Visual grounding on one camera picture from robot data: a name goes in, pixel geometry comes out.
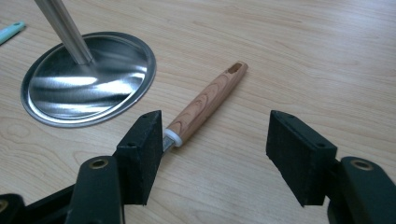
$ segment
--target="knife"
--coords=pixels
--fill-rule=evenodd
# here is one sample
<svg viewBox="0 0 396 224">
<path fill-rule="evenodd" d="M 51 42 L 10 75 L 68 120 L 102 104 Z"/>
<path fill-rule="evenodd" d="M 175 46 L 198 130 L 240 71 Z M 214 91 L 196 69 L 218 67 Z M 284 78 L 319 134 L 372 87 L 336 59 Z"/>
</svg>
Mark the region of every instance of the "knife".
<svg viewBox="0 0 396 224">
<path fill-rule="evenodd" d="M 248 65 L 238 61 L 204 88 L 163 131 L 163 152 L 181 147 L 221 105 L 247 70 Z"/>
</svg>

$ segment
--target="wooden table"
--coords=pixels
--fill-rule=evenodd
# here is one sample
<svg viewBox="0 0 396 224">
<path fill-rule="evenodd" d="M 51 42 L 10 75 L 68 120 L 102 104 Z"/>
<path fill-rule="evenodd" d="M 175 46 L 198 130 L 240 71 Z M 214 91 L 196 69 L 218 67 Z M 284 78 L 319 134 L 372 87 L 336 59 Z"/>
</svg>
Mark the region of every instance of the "wooden table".
<svg viewBox="0 0 396 224">
<path fill-rule="evenodd" d="M 227 101 L 167 154 L 148 205 L 127 223 L 328 223 L 302 208 L 265 155 L 270 111 L 291 113 L 396 180 L 396 3 L 384 1 L 68 1 L 82 34 L 135 35 L 155 53 L 153 85 L 112 120 L 53 128 L 23 109 L 32 63 L 60 43 L 34 1 L 2 1 L 0 26 L 26 29 L 0 46 L 0 194 L 33 203 L 76 181 L 87 159 L 111 155 L 137 118 L 163 126 L 234 62 L 249 65 Z"/>
</svg>

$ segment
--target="stainless steel disc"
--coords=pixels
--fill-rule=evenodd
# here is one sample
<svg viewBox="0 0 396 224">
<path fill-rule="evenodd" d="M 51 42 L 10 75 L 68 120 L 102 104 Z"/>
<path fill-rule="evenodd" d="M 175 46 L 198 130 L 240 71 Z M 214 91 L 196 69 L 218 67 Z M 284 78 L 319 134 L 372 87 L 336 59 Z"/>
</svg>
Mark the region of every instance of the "stainless steel disc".
<svg viewBox="0 0 396 224">
<path fill-rule="evenodd" d="M 148 45 L 126 34 L 84 35 L 93 61 L 75 63 L 63 44 L 27 72 L 21 100 L 35 119 L 56 127 L 82 127 L 113 118 L 148 90 L 156 63 Z"/>
</svg>

